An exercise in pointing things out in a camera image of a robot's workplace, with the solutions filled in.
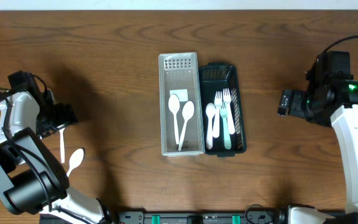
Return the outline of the white plastic spoon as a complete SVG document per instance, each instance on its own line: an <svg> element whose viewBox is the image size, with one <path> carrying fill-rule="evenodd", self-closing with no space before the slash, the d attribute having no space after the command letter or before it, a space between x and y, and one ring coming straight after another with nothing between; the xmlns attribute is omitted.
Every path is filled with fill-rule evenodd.
<svg viewBox="0 0 358 224"><path fill-rule="evenodd" d="M64 130L65 130L65 128L62 128L62 129L59 130L59 133L60 133L60 161L61 161L62 164L65 163Z"/></svg>
<svg viewBox="0 0 358 224"><path fill-rule="evenodd" d="M83 148L77 149L69 159L69 169L67 171L67 176L69 177L70 174L81 165L83 159L85 158L85 150Z"/></svg>
<svg viewBox="0 0 358 224"><path fill-rule="evenodd" d="M178 145L179 151L181 151L181 149L183 147L183 142L184 142L185 133L186 133L186 126L187 126L188 121L193 117L194 110L195 110L194 103L192 101L187 101L183 107L183 110L182 110L184 124L183 124L182 131L180 134L180 140L179 140L179 145Z"/></svg>
<svg viewBox="0 0 358 224"><path fill-rule="evenodd" d="M172 94L168 100L168 109L173 115L173 128L175 135L175 142L179 144L179 133L178 133L178 122L177 122L177 113L180 109L180 100L175 94Z"/></svg>
<svg viewBox="0 0 358 224"><path fill-rule="evenodd" d="M206 116L208 119L207 133L206 133L206 147L211 149L213 147L213 118L216 112L216 107L213 103L208 103L206 106Z"/></svg>

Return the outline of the white plastic fork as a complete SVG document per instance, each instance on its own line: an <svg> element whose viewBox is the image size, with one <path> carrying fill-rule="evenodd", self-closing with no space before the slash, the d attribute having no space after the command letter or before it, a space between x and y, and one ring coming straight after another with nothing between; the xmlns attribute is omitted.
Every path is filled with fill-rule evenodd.
<svg viewBox="0 0 358 224"><path fill-rule="evenodd" d="M234 121L231 112L231 94L228 88L223 90L223 101L225 102L227 108L227 125L229 134L235 133Z"/></svg>
<svg viewBox="0 0 358 224"><path fill-rule="evenodd" d="M222 105L221 105L220 116L221 116L222 121L223 121L224 147L225 147L225 149L229 150L229 149L231 149L232 144L231 144L231 137L230 137L230 134L229 134L229 128L228 128L228 124L227 124L227 106L226 106L225 102L223 102Z"/></svg>
<svg viewBox="0 0 358 224"><path fill-rule="evenodd" d="M213 122L213 138L219 137L219 115L220 115L220 108L223 103L223 93L222 91L217 91L214 97L214 105L215 105L215 115L214 115L214 122Z"/></svg>

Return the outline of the clear plastic basket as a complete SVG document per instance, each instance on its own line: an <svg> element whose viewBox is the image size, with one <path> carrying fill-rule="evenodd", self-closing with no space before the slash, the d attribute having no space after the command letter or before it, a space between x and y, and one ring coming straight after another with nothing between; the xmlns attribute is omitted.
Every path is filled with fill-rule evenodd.
<svg viewBox="0 0 358 224"><path fill-rule="evenodd" d="M158 56L160 91L160 132L162 155L195 156L204 153L204 131L201 110L198 61L195 52L160 54ZM194 103L193 117L188 121L181 151L175 142L173 115L168 109L169 97L180 100L177 113L179 140L184 119L182 110L187 101Z"/></svg>

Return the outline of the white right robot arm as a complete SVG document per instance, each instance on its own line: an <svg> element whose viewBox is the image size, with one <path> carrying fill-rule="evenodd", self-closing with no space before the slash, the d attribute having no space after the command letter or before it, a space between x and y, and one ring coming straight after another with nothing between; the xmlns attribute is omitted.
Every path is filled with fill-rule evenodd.
<svg viewBox="0 0 358 224"><path fill-rule="evenodd" d="M358 223L358 84L316 90L283 90L277 113L334 129L346 181L345 214L335 217L315 208L292 207L289 223Z"/></svg>

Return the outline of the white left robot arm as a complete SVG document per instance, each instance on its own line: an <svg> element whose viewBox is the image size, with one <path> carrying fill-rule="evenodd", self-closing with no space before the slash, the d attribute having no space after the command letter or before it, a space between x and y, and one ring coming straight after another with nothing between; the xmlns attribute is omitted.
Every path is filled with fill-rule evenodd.
<svg viewBox="0 0 358 224"><path fill-rule="evenodd" d="M70 186L61 163L43 138L71 125L69 106L53 95L30 91L0 94L0 201L15 215L52 215L69 223L112 223L105 206Z"/></svg>

